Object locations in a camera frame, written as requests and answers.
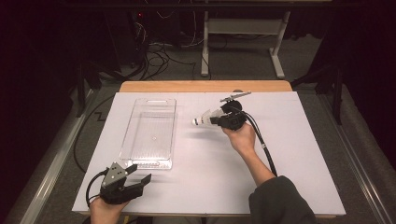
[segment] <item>gray carpet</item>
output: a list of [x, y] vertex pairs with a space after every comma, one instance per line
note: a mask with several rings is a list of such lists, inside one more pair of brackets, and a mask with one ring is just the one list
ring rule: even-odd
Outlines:
[[[276, 79], [274, 68], [267, 53], [267, 49], [271, 47], [274, 41], [272, 37], [255, 40], [230, 38], [227, 39], [227, 46], [223, 49], [222, 47], [225, 46], [224, 39], [218, 36], [211, 37], [209, 46], [212, 47], [212, 50], [209, 53], [209, 66], [212, 79]], [[286, 74], [286, 80], [294, 80], [307, 72], [319, 43], [320, 40], [309, 36], [297, 41], [286, 40], [282, 43], [279, 58]], [[200, 77], [199, 75], [201, 69], [201, 48], [175, 49], [166, 47], [166, 52], [172, 59], [183, 63], [169, 62], [168, 68], [152, 79], [208, 79], [208, 77]], [[154, 58], [151, 62], [159, 64], [161, 59]], [[194, 70], [192, 70], [192, 64], [185, 63], [196, 63]], [[151, 66], [149, 72], [153, 74], [156, 69], [157, 67]], [[126, 74], [131, 69], [125, 66], [123, 71]], [[104, 82], [104, 87], [99, 90], [94, 104], [98, 105], [103, 102], [108, 96], [117, 92], [119, 87], [120, 84], [117, 82]], [[344, 146], [332, 125], [332, 118], [328, 116], [323, 103], [313, 91], [313, 85], [302, 85], [296, 88], [296, 91], [299, 93], [309, 123], [346, 209], [346, 216], [334, 219], [319, 219], [318, 222], [340, 224], [378, 223], [370, 204], [368, 204], [361, 190], [353, 169], [351, 169]], [[380, 192], [385, 206], [393, 215], [394, 211], [396, 211], [394, 204], [396, 199], [395, 172], [371, 136], [347, 90], [343, 92], [343, 100], [343, 128], [346, 130], [351, 144], [357, 149], [357, 154]], [[108, 113], [111, 101], [112, 99], [97, 108], [96, 112], [102, 112], [102, 118]], [[77, 157], [84, 169], [88, 167], [100, 132], [104, 127], [104, 122], [98, 120], [98, 116], [98, 114], [92, 114], [88, 119], [76, 144]], [[66, 132], [65, 130], [68, 130], [67, 122], [64, 129], [60, 130], [59, 135], [65, 135], [65, 133], [62, 133]], [[49, 149], [40, 165], [36, 168], [31, 181], [14, 205], [6, 223], [19, 223], [21, 221], [24, 211], [34, 197], [35, 191], [56, 153], [56, 145], [62, 143], [61, 140], [59, 141], [54, 141], [53, 147]], [[71, 208], [83, 176], [84, 174], [76, 166], [73, 152], [71, 152], [37, 223], [82, 223], [85, 217], [71, 212]]]

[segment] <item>clear plastic container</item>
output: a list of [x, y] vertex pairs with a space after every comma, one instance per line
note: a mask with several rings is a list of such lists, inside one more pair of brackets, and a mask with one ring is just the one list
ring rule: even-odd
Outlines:
[[137, 99], [120, 159], [138, 169], [171, 169], [175, 114], [175, 99]]

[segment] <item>person's right hand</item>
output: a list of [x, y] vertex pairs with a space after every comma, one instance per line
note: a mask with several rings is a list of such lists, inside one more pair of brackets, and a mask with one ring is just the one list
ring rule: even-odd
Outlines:
[[248, 153], [254, 153], [254, 142], [256, 133], [251, 125], [244, 123], [242, 127], [236, 131], [222, 128], [223, 132], [230, 138], [231, 145], [239, 153], [244, 156]]

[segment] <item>table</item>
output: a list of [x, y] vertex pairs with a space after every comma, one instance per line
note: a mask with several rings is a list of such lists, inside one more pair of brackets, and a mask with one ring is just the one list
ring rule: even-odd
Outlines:
[[[124, 212], [139, 216], [248, 216], [248, 195], [255, 184], [243, 160], [218, 127], [191, 125], [192, 113], [217, 109], [222, 105], [220, 98], [241, 89], [253, 91], [238, 101], [261, 128], [278, 173], [294, 182], [317, 216], [344, 215], [298, 95], [282, 80], [125, 82], [113, 101], [73, 211], [88, 212], [84, 199], [88, 182], [118, 159], [134, 99], [150, 96], [177, 99], [173, 168], [131, 174], [126, 185], [149, 173], [152, 181], [143, 197], [133, 200]], [[264, 152], [257, 152], [267, 164]], [[91, 195], [99, 186], [98, 180]]]

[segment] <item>dark background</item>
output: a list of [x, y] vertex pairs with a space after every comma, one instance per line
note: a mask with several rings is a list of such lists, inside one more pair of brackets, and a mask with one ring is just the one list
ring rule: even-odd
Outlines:
[[[292, 11], [285, 38], [298, 39], [307, 34], [317, 38], [324, 36], [312, 70], [338, 58], [344, 59], [345, 84], [395, 167], [392, 146], [396, 143], [396, 34], [393, 32], [396, 15], [391, 11], [393, 1], [369, 4], [367, 8], [335, 12]], [[230, 13], [217, 15], [229, 17]], [[233, 15], [252, 16], [251, 13]], [[202, 12], [197, 12], [196, 20], [198, 31], [202, 31]], [[147, 25], [152, 36], [174, 45], [178, 44], [179, 31], [193, 34], [190, 13], [180, 12], [165, 21], [159, 21], [152, 12], [145, 13], [141, 22]], [[76, 87], [79, 65], [96, 62], [115, 71], [120, 70], [120, 64], [138, 62], [140, 56], [134, 51], [134, 32], [129, 26], [126, 13], [82, 13], [66, 10], [48, 0], [0, 3], [1, 162], [4, 167], [0, 222], [68, 115], [73, 104], [69, 93]], [[97, 71], [97, 68], [88, 69], [83, 74], [92, 79]]]

